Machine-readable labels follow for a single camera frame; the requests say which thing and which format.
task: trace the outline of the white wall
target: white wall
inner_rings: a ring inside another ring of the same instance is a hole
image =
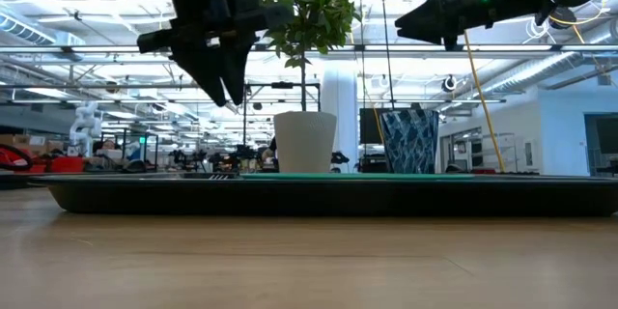
[[[618,112],[618,88],[596,79],[541,91],[544,174],[589,176],[584,114]]]
[[[567,71],[553,77],[546,85],[591,69],[588,66]],[[618,83],[618,73],[613,73],[613,77]],[[536,140],[533,159],[542,175],[590,175],[584,115],[618,112],[618,87],[599,86],[597,79],[592,78],[556,91],[533,87],[524,95],[508,96],[507,100],[505,104],[489,105],[494,131],[513,132],[520,139]],[[478,126],[484,134],[489,134],[482,107],[476,108],[471,118],[458,118],[456,122],[449,118],[448,121],[440,127],[439,137]],[[519,169],[530,170],[521,166],[522,152],[518,157]]]
[[[543,158],[540,152],[534,154],[533,160],[535,166],[527,168],[525,166],[525,155],[523,141],[532,140],[536,142],[538,149],[541,139],[541,117],[539,112],[539,103],[537,99],[536,88],[527,91],[523,95],[509,96],[504,104],[488,104],[490,114],[492,116],[493,131],[496,133],[514,133],[517,145],[517,168],[520,171],[531,171],[538,169],[542,171]],[[440,125],[438,139],[442,136],[458,133],[461,131],[480,127],[484,135],[489,135],[489,127],[483,112],[483,107],[478,106],[473,110],[472,117],[458,117],[457,121],[453,121],[452,117],[447,118],[445,125]],[[491,140],[483,143],[484,149],[491,148]],[[438,161],[441,153],[438,146]],[[515,163],[507,165],[507,171],[515,171]],[[437,168],[437,172],[441,172],[442,168]]]

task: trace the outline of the desk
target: desk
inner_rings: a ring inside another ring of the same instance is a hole
[[[611,308],[618,221],[73,215],[0,192],[0,308]]]

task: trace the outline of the plant stem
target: plant stem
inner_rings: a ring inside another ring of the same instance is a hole
[[[300,106],[302,107],[302,111],[307,111],[307,84],[305,80],[305,47],[301,46],[302,50],[300,51]]]

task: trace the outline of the yellow cable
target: yellow cable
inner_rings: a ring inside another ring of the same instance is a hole
[[[483,110],[485,111],[485,118],[487,119],[487,126],[490,129],[490,135],[492,136],[493,149],[495,150],[495,155],[498,157],[498,163],[500,164],[500,171],[506,173],[506,168],[504,167],[504,161],[502,160],[502,154],[500,153],[500,149],[498,148],[498,141],[495,138],[495,133],[493,132],[493,124],[492,124],[492,116],[490,115],[490,110],[487,108],[487,104],[485,103],[485,97],[483,97],[483,90],[481,89],[481,83],[479,82],[479,76],[476,73],[476,68],[474,68],[474,59],[472,58],[472,49],[470,48],[470,39],[467,36],[467,31],[463,31],[463,36],[465,37],[465,46],[467,47],[467,57],[470,59],[470,66],[472,67],[472,75],[474,76],[474,83],[476,84],[476,90],[479,93],[479,98],[481,99],[481,104],[483,104]]]
[[[601,14],[603,14],[603,8],[604,7],[605,7],[605,1],[603,1],[601,3],[601,8],[599,9],[599,13],[597,15],[593,16],[592,18],[588,18],[586,20],[582,20],[580,22],[570,22],[570,21],[566,21],[566,20],[556,19],[556,18],[552,17],[551,15],[549,16],[549,18],[551,18],[551,20],[553,20],[554,22],[560,23],[560,24],[565,24],[565,25],[581,25],[581,24],[590,23],[593,20],[599,19]]]
[[[579,32],[579,29],[577,29],[577,26],[574,25],[573,26],[573,30],[576,32],[577,37],[579,38],[579,41],[582,44],[586,44],[586,41],[583,39],[583,37],[581,36],[581,33]],[[599,63],[599,61],[597,60],[597,58],[593,55],[592,56],[592,60],[595,62],[595,65],[597,66],[597,70],[605,75],[605,77],[607,77],[609,79],[609,82],[611,82],[612,85],[614,85],[614,87],[618,88],[618,85],[616,85],[616,83],[614,82],[614,80],[611,78],[611,75],[603,68],[603,66],[601,65],[601,63]]]

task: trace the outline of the white column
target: white column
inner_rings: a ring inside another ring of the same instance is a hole
[[[356,103],[356,64],[328,62],[322,78],[322,112],[337,116],[333,152],[340,151],[350,159],[339,165],[342,173],[353,172],[358,162],[358,105]]]

